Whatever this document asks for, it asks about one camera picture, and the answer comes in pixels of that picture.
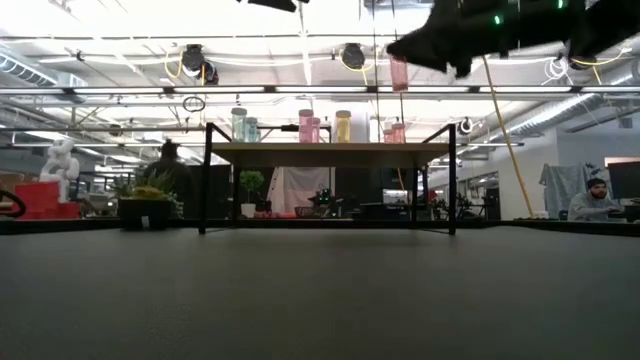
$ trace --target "shelf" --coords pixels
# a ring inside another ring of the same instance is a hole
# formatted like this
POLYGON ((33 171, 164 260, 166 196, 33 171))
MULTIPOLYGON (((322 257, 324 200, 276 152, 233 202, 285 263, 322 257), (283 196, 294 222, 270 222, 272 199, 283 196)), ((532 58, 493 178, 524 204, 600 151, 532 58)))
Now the shelf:
POLYGON ((213 153, 240 167, 412 168, 448 154, 448 144, 214 143, 213 153))

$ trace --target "potted plant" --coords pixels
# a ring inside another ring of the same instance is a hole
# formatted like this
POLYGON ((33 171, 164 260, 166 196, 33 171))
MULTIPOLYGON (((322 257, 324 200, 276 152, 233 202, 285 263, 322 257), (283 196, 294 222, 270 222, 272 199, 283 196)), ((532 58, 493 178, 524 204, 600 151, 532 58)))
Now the potted plant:
POLYGON ((122 227, 162 230, 167 227, 167 220, 172 214, 180 217, 181 206, 171 193, 172 183, 168 173, 157 175, 155 172, 149 177, 139 177, 133 186, 116 183, 114 191, 122 227))
POLYGON ((260 171, 243 171, 240 173, 240 185, 247 190, 247 202, 240 205, 242 215, 253 218, 256 213, 256 204, 251 203, 251 193, 255 192, 264 182, 264 176, 260 171))

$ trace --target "person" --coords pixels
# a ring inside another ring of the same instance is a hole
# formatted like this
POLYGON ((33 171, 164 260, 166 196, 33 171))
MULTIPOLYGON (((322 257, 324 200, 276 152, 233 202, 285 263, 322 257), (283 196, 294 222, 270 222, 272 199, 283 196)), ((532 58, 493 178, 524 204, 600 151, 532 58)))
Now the person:
POLYGON ((176 194, 177 200, 183 203, 193 201, 193 179, 189 167, 178 162, 178 145, 167 141, 162 145, 160 160, 149 165, 144 171, 144 177, 152 173, 159 176, 169 173, 172 180, 171 191, 176 194))
POLYGON ((607 184, 602 179, 593 178, 587 181, 585 193, 571 199, 569 221, 609 221, 608 214, 619 212, 620 207, 607 197, 607 184))

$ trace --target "beanie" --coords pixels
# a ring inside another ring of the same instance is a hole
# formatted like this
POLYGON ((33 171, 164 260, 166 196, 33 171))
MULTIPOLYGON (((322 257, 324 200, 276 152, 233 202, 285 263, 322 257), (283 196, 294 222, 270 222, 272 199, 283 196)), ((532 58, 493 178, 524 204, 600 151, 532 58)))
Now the beanie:
POLYGON ((593 179, 590 179, 589 181, 587 181, 587 189, 591 189, 592 187, 594 187, 596 185, 607 186, 607 183, 604 182, 604 180, 598 179, 598 178, 593 178, 593 179))

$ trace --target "planter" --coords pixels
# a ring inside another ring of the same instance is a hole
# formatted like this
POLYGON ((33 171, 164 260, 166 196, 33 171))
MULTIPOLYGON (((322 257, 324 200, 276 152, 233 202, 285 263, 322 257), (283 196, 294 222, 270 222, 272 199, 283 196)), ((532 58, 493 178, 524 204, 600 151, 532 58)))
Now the planter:
POLYGON ((118 216, 126 230, 164 230, 171 217, 169 200, 120 199, 118 216))
POLYGON ((256 213, 256 204, 242 204, 240 205, 240 210, 242 215, 246 216, 248 219, 253 219, 256 213))

